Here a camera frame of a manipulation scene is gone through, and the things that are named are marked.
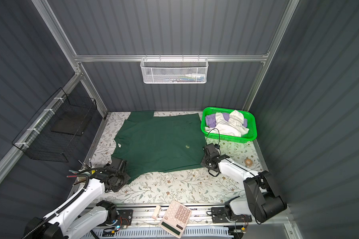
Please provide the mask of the green plastic laundry basket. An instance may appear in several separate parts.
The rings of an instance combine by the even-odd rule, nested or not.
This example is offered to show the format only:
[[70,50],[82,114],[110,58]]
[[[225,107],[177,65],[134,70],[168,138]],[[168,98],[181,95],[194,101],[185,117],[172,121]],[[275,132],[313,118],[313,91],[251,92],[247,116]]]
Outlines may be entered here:
[[250,129],[249,133],[242,136],[242,137],[234,137],[234,136],[228,136],[228,135],[222,135],[219,134],[219,132],[216,131],[216,129],[213,129],[211,132],[206,132],[204,127],[206,126],[205,117],[211,114],[215,113],[228,113],[230,114],[234,110],[231,109],[224,109],[224,108],[216,108],[216,107],[207,107],[204,109],[202,113],[202,120],[201,120],[201,131],[204,133],[204,135],[207,138],[213,138],[213,139],[222,139],[226,141],[231,142],[238,142],[238,143],[246,143],[248,141],[253,141],[257,138],[257,128],[256,128],[256,122],[255,117],[253,114],[245,111],[239,111],[241,112],[244,117],[248,120],[247,127]]

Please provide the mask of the dark green t shirt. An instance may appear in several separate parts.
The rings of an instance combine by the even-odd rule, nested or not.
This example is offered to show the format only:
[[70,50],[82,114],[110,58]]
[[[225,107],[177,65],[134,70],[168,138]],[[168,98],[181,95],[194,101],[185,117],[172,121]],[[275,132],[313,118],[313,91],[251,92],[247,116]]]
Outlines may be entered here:
[[155,116],[132,112],[117,132],[112,159],[123,159],[131,180],[150,172],[200,168],[205,136],[198,113]]

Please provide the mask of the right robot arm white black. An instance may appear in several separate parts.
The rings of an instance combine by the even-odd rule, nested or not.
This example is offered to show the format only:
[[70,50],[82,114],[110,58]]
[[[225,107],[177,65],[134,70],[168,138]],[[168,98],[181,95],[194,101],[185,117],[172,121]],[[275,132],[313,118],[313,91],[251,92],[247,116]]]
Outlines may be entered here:
[[246,198],[237,196],[230,199],[225,202],[221,213],[212,215],[221,215],[228,221],[248,222],[251,218],[257,224],[262,224],[287,209],[287,203],[282,199],[281,191],[269,171],[258,172],[246,168],[229,156],[220,154],[218,147],[212,143],[203,147],[201,166],[213,177],[222,174],[235,180],[244,187]]

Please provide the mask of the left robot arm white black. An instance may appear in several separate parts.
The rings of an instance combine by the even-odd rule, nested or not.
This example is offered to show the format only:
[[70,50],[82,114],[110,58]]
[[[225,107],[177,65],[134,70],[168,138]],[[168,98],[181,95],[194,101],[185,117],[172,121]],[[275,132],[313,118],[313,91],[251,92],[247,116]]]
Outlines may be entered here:
[[55,210],[43,218],[33,218],[25,227],[25,239],[80,239],[98,225],[122,226],[123,218],[117,206],[108,201],[96,204],[88,213],[83,211],[98,196],[107,192],[118,192],[130,180],[126,171],[127,161],[112,158],[103,167],[89,168],[75,173],[83,178],[83,186]]

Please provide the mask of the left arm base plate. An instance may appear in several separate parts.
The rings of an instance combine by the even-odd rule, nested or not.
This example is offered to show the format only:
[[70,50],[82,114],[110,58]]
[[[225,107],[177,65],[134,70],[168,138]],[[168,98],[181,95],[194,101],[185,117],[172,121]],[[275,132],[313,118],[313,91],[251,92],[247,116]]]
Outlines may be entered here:
[[133,218],[133,210],[117,210],[118,216],[117,219],[111,220],[109,222],[104,222],[98,225],[98,227],[116,227],[116,226],[131,226]]

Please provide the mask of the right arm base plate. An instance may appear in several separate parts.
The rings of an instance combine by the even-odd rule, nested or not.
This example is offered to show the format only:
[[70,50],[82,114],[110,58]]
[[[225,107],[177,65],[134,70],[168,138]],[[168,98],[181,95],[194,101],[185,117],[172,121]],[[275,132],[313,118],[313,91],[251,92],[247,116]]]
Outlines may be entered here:
[[221,223],[245,223],[252,222],[251,215],[236,215],[227,207],[212,207],[206,212],[208,216],[211,216],[214,224]]

